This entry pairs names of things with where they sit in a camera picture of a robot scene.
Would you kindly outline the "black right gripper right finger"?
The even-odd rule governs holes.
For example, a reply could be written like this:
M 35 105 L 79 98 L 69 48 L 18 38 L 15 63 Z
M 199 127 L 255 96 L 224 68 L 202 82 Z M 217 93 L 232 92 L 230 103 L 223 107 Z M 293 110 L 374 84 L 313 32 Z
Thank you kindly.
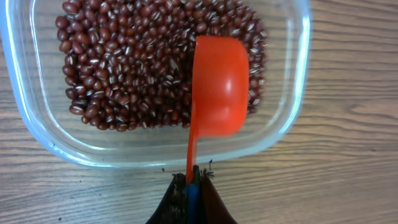
M 200 182 L 199 214 L 200 223 L 237 224 L 213 185 L 212 171 L 203 170 Z

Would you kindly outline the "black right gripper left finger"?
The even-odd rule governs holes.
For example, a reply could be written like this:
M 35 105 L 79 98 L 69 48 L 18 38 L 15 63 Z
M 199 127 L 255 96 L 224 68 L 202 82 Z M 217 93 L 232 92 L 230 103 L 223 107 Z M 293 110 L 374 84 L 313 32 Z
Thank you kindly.
M 174 174 L 162 200 L 146 224 L 194 224 L 195 183 L 193 176 Z

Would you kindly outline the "red plastic measuring scoop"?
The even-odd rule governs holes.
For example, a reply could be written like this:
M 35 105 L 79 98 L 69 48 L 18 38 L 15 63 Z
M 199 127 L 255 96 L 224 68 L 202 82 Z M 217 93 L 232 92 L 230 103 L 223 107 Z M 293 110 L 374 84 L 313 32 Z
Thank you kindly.
M 246 120 L 248 53 L 242 42 L 232 37 L 200 35 L 196 39 L 192 74 L 188 183 L 193 180 L 198 138 L 234 134 Z

